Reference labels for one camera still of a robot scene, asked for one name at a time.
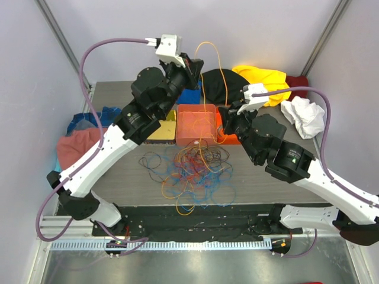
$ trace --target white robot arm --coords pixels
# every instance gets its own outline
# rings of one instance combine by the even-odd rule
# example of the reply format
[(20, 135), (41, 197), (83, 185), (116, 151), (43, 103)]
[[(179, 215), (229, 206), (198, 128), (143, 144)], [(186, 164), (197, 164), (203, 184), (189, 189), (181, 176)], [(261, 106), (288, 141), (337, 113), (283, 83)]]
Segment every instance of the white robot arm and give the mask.
[(283, 139), (284, 125), (269, 114), (257, 116), (257, 109), (272, 94), (259, 91), (262, 88), (245, 86), (247, 104), (234, 102), (228, 108), (220, 108), (224, 133), (237, 135), (254, 165), (263, 166), (267, 162), (265, 171), (272, 177), (306, 188), (333, 205), (325, 208), (277, 205), (274, 222), (290, 229), (338, 230), (343, 238), (365, 246), (379, 241), (379, 198), (329, 170), (326, 173), (325, 166), (313, 154)]
[(180, 52), (181, 38), (163, 35), (147, 38), (148, 45), (157, 48), (156, 54), (165, 74), (156, 67), (143, 69), (133, 82), (134, 96), (104, 134), (98, 154), (76, 175), (71, 173), (81, 166), (99, 148), (97, 142), (83, 157), (61, 173), (50, 172), (47, 180), (55, 188), (68, 180), (57, 193), (65, 211), (75, 220), (90, 218), (103, 223), (113, 234), (124, 229), (127, 220), (117, 206), (91, 191), (95, 182), (121, 157), (135, 149), (160, 127), (184, 88), (195, 89), (204, 64), (191, 60)]

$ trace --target red cloth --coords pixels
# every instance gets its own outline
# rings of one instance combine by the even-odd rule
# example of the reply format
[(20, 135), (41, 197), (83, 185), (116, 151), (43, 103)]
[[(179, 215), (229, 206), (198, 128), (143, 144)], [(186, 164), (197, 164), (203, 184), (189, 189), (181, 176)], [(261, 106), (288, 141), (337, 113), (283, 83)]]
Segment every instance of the red cloth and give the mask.
[[(292, 87), (308, 87), (309, 86), (308, 79), (303, 75), (301, 75), (299, 77), (286, 76), (285, 82), (287, 83), (287, 85), (290, 88), (292, 88)], [(292, 91), (290, 97), (288, 98), (288, 101), (292, 101), (292, 99), (295, 96), (299, 96), (299, 97), (305, 99), (305, 98), (307, 98), (307, 94), (308, 94), (307, 91), (295, 91), (295, 92)]]
[(100, 139), (99, 128), (74, 131), (69, 137), (61, 137), (56, 150), (62, 170), (75, 164)]

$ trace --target gray table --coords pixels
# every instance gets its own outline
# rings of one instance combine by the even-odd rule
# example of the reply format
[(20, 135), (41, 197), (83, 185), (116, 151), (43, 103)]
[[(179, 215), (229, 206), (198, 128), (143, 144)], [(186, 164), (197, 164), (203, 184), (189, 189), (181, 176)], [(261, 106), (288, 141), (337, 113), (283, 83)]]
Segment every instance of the gray table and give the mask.
[[(98, 82), (96, 84), (93, 103), (97, 110), (103, 106), (123, 108), (132, 95), (131, 82)], [(293, 125), (282, 115), (278, 107), (262, 108), (260, 114), (271, 114), (287, 127), (285, 139), (297, 143), (316, 154), (313, 140), (303, 140)], [(308, 203), (324, 202), (317, 195), (294, 185), (280, 182), (265, 173), (264, 167), (254, 166), (241, 146), (222, 146), (229, 153), (229, 162), (233, 165), (233, 177), (229, 181), (236, 189), (235, 203), (238, 204), (270, 204), (270, 203)], [(121, 158), (99, 181), (93, 190), (108, 202), (120, 206), (126, 205), (173, 205), (174, 200), (165, 199), (161, 195), (160, 184), (149, 178), (145, 168), (138, 164), (139, 158), (146, 152), (164, 151), (174, 154), (176, 146), (140, 146)], [(229, 203), (234, 197), (230, 186), (222, 186), (217, 191), (217, 203)]]

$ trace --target orange container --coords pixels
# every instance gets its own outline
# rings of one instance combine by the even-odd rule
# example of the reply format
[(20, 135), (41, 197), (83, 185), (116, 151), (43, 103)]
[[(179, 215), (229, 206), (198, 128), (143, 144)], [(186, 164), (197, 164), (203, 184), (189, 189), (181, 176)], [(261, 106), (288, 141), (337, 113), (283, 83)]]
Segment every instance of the orange container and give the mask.
[(224, 145), (239, 145), (237, 136), (235, 134), (225, 135), (223, 132), (223, 122), (219, 112), (219, 107), (216, 108), (216, 128), (217, 128), (217, 143)]
[(214, 105), (178, 105), (176, 144), (214, 145), (217, 141)]

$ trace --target white wall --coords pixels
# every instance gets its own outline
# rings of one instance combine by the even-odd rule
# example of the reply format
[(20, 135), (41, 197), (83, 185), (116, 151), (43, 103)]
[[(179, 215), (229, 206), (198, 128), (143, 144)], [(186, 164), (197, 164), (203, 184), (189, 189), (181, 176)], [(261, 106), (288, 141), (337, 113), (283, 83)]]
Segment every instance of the white wall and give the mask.
[(19, 284), (29, 273), (36, 212), (51, 191), (55, 144), (83, 100), (34, 1), (1, 1), (0, 17), (0, 282)]
[[(202, 41), (220, 50), (224, 67), (251, 64), (299, 75), (338, 0), (48, 0), (77, 57), (97, 41), (111, 37), (181, 35), (182, 51), (193, 57)], [(199, 57), (203, 70), (217, 67), (211, 46)], [(135, 80), (147, 66), (157, 65), (153, 50), (118, 43), (90, 56), (91, 82)]]
[[(352, 1), (309, 76), (311, 85), (325, 91), (332, 104), (329, 167), (374, 194), (379, 193), (377, 11), (377, 0)], [(379, 261), (379, 244), (365, 251), (377, 277), (373, 261)]]

